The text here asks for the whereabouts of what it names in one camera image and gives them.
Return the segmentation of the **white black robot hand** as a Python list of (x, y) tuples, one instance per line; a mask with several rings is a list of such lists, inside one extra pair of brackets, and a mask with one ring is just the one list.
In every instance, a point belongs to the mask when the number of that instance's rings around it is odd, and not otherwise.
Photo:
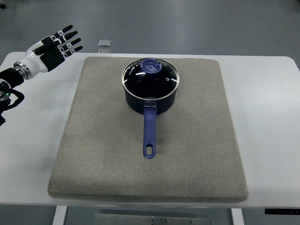
[(14, 64), (23, 79), (29, 80), (38, 73), (46, 73), (54, 70), (66, 58), (83, 49), (75, 46), (81, 39), (71, 41), (78, 31), (70, 31), (73, 25), (69, 25), (56, 33), (49, 35), (32, 45), (26, 52), (26, 56)]

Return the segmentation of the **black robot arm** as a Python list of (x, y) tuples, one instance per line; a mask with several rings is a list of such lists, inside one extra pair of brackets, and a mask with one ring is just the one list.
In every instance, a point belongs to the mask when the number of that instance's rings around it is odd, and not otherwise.
[(23, 72), (19, 68), (8, 68), (0, 73), (0, 125), (6, 122), (2, 113), (17, 107), (24, 100), (24, 95), (15, 90), (23, 82)]

